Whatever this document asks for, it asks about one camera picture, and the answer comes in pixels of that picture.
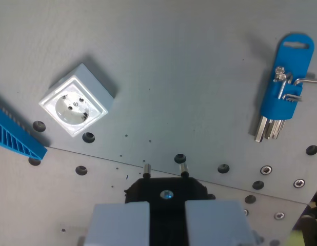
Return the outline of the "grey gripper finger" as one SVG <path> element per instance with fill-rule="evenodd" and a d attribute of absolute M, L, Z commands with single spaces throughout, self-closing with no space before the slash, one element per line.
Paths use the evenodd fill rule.
<path fill-rule="evenodd" d="M 238 201 L 189 200 L 185 212 L 189 245 L 256 245 Z"/>
<path fill-rule="evenodd" d="M 108 203 L 94 206 L 85 245 L 149 245 L 150 204 Z"/>

